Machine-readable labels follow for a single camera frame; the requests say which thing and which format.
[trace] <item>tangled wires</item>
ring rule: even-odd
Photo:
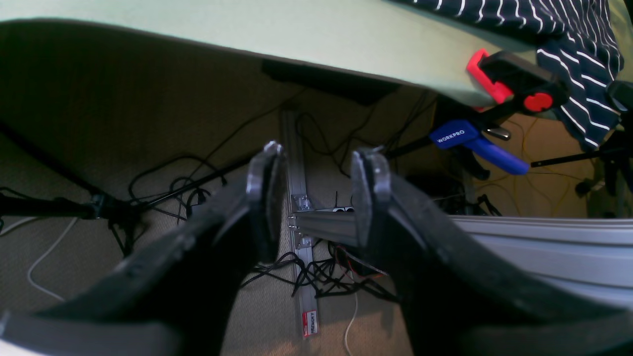
[[[398,301],[395,295],[383,288],[372,276],[363,276],[357,273],[361,277],[360,281],[343,282],[342,280],[346,277],[346,274],[353,270],[353,263],[348,259],[349,254],[342,246],[331,242],[328,242],[328,252],[331,258],[312,261],[307,265],[294,252],[287,252],[272,265],[257,265],[253,267],[252,272],[257,274],[244,281],[240,288],[255,282],[263,276],[269,276],[292,285],[291,296],[297,293],[299,287],[312,286],[315,291],[315,298],[352,295],[359,290],[364,290],[378,299],[387,300],[388,302]],[[334,276],[336,265],[344,269],[344,273],[337,277]],[[272,273],[274,270],[287,266],[299,267],[299,273],[295,281],[290,281]]]

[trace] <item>striped shirt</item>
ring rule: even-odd
[[[619,121],[606,87],[624,67],[611,30],[607,0],[394,0],[484,28],[512,29],[539,38],[539,66],[570,88],[554,108],[585,150],[596,149]]]

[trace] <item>black cable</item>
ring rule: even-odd
[[[206,166],[207,166],[207,167],[209,167],[210,169],[213,169],[213,170],[218,170],[218,169],[217,169],[214,165],[212,165],[212,164],[208,163],[206,160],[203,160],[202,158],[200,158],[200,157],[198,157],[198,156],[195,156],[195,155],[182,155],[182,156],[178,156],[178,157],[176,157],[176,158],[172,158],[171,160],[169,160],[169,161],[167,161],[167,162],[161,163],[161,164],[159,164],[159,165],[157,165],[157,166],[155,166],[155,167],[153,167],[153,168],[147,169],[147,170],[145,170],[145,171],[143,171],[143,172],[141,172],[141,173],[137,174],[137,175],[136,175],[136,176],[132,179],[132,181],[130,182],[130,184],[127,186],[127,192],[128,192],[128,194],[130,195],[130,197],[131,197],[131,200],[129,200],[129,202],[136,202],[136,203],[138,203],[138,202],[140,202],[141,200],[144,200],[144,199],[147,199],[147,198],[152,198],[152,197],[154,197],[154,196],[159,196],[159,195],[163,195],[163,194],[165,194],[165,193],[152,194],[152,195],[149,195],[149,196],[143,196],[142,198],[138,198],[138,197],[136,197],[136,195],[134,194],[134,185],[136,184],[136,182],[137,182],[139,179],[143,178],[144,176],[146,176],[146,175],[148,175],[148,174],[152,174],[152,173],[154,173],[154,172],[157,172],[157,171],[159,171],[159,170],[161,170],[161,169],[163,169],[163,168],[165,168],[165,167],[167,167],[167,166],[169,166],[169,165],[171,165],[171,164],[174,164],[175,162],[180,161],[180,160],[195,160],[195,161],[198,161],[201,165],[206,165]],[[222,179],[222,184],[223,184],[223,185],[225,185],[225,184],[227,183],[226,178],[225,178],[224,176],[221,176],[221,179]]]
[[[330,156],[332,158],[332,161],[334,162],[334,165],[339,169],[339,172],[342,175],[346,176],[347,178],[350,178],[351,176],[343,170],[343,163],[345,163],[345,159],[347,158],[347,155],[349,153],[349,149],[351,147],[352,141],[356,140],[361,143],[367,144],[369,146],[373,146],[373,147],[376,146],[376,144],[370,143],[367,140],[363,139],[362,137],[358,137],[355,135],[358,131],[362,130],[363,128],[367,126],[367,124],[369,124],[373,116],[373,113],[376,110],[376,107],[377,107],[377,104],[373,105],[372,108],[370,109],[369,114],[365,117],[364,121],[359,126],[355,127],[352,131],[350,131],[349,134],[346,136],[346,138],[332,149],[330,149],[330,146],[327,143],[327,139],[325,138],[325,133],[323,129],[319,126],[314,116],[310,115],[309,113],[302,113],[299,115],[295,124],[295,132],[308,145],[308,147],[310,147],[310,149],[312,149],[315,153],[319,155],[323,155],[323,156]],[[316,127],[316,130],[319,136],[321,137],[321,140],[323,141],[325,150],[317,149],[315,145],[301,132],[299,126],[300,126],[301,121],[305,119],[309,119],[314,123],[314,126]],[[343,146],[345,147],[345,149],[343,150],[341,160],[339,161],[336,159],[335,155],[339,150],[341,150]]]
[[[20,192],[17,192],[15,190],[11,189],[11,188],[8,188],[8,187],[0,187],[0,191],[7,191],[7,192],[9,192],[9,193],[11,193],[11,194],[13,194],[15,196],[18,196],[18,197],[24,198],[24,199],[35,199],[35,198],[31,197],[31,196],[28,196],[26,194],[22,194]]]
[[[336,245],[328,241],[328,250],[330,252],[330,255],[335,255]],[[294,287],[291,294],[292,296],[295,295],[300,287],[312,286],[312,288],[315,290],[316,298],[325,298],[328,296],[336,295],[349,295],[359,290],[364,290],[367,293],[372,294],[376,298],[380,298],[390,302],[396,302],[398,300],[395,295],[388,292],[381,285],[377,284],[370,278],[366,278],[360,282],[345,283],[342,281],[343,278],[345,278],[345,274],[336,278],[332,277],[336,263],[337,262],[333,257],[326,260],[313,261],[310,262],[308,265],[304,265],[304,262],[294,252],[287,252],[283,254],[280,258],[278,258],[277,261],[275,261],[272,265],[258,265],[257,267],[254,267],[253,272],[257,273],[257,275],[249,278],[247,281],[244,281],[241,285],[241,288],[262,278],[263,276],[269,276],[283,283],[293,285]],[[272,273],[273,270],[278,270],[288,265],[299,267],[299,274],[297,275],[297,279],[294,282]],[[317,286],[317,282],[322,284],[323,287],[326,289],[319,288]],[[333,291],[335,288],[342,289],[342,291]]]
[[[297,92],[296,94],[292,95],[290,98],[284,100],[283,102],[281,102],[279,105],[275,106],[272,109],[269,109],[267,111],[264,111],[263,113],[260,113],[259,115],[255,115],[251,118],[249,118],[248,120],[246,120],[245,122],[243,122],[242,124],[240,124],[240,126],[238,126],[235,131],[233,131],[233,133],[231,133],[230,135],[228,135],[222,142],[220,142],[220,144],[218,146],[216,146],[213,150],[211,150],[211,152],[209,152],[208,155],[206,155],[203,160],[206,162],[211,156],[213,156],[214,153],[216,153],[220,148],[222,148],[222,146],[224,146],[227,142],[229,142],[233,137],[235,137],[235,135],[237,135],[243,128],[245,128],[246,126],[252,124],[253,122],[257,121],[258,119],[278,110],[279,108],[281,108],[282,106],[284,106],[286,103],[292,101],[293,99],[295,99],[296,97],[298,97],[299,95],[303,94],[306,90],[308,90],[308,88],[303,88],[302,90],[300,90],[299,92]],[[189,174],[189,178],[193,177],[194,174],[196,174],[196,172],[198,170],[200,170],[200,168],[202,168],[204,164],[200,163],[196,169],[193,170],[193,172],[191,172],[191,174]]]

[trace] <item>black pole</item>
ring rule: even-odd
[[[398,147],[396,149],[392,149],[389,152],[385,152],[385,157],[387,157],[388,160],[392,160],[409,152],[415,151],[416,149],[426,147],[432,143],[433,141],[431,140],[431,138],[429,136],[425,136],[421,139],[413,141],[412,143],[408,143],[402,147]]]
[[[532,162],[531,166],[532,166],[532,168],[534,168],[534,167],[545,167],[547,165],[559,165],[561,163],[589,160],[591,158],[599,158],[599,157],[606,156],[606,155],[612,155],[614,153],[618,153],[619,151],[624,151],[624,148],[599,149],[599,150],[594,151],[594,152],[580,153],[578,155],[571,155],[571,156],[565,156],[565,157],[552,158],[550,160],[544,160],[544,161],[536,161],[536,162]]]
[[[2,216],[38,216],[38,217],[80,217],[93,219],[95,210],[89,205],[81,205],[70,200],[40,200],[11,198],[0,194],[0,217]]]
[[[105,194],[101,189],[93,186],[92,184],[83,180],[83,178],[79,177],[77,174],[71,172],[57,158],[49,155],[48,153],[31,143],[24,136],[17,133],[17,131],[13,130],[2,120],[0,120],[0,132],[2,132],[9,140],[13,141],[13,143],[24,150],[24,152],[28,153],[33,158],[40,161],[45,166],[49,167],[57,174],[84,188],[85,190],[90,192],[91,195]]]
[[[219,178],[223,175],[226,175],[242,166],[247,165],[251,159],[257,154],[259,153],[259,151],[252,153],[244,158],[241,158],[233,163],[231,163],[230,165],[218,169],[215,172],[211,173],[210,175],[207,175],[206,177],[200,178],[197,181],[191,182],[189,184],[187,184],[186,186],[183,186],[180,189],[176,189],[174,191],[172,191],[171,193],[167,193],[163,196],[160,196],[152,201],[148,201],[146,203],[141,203],[139,204],[139,208],[143,209],[143,210],[147,210],[147,209],[151,209],[153,207],[155,207],[156,205],[159,205],[163,202],[165,202],[166,200],[169,200],[171,198],[173,198],[174,196],[178,196],[186,191],[190,191],[192,189],[198,188],[199,186],[201,186],[204,183],[210,182],[213,179]]]

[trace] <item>metal bracket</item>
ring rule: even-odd
[[[307,194],[294,194],[291,196],[294,202],[294,211],[296,212],[310,212],[312,209],[312,203]]]

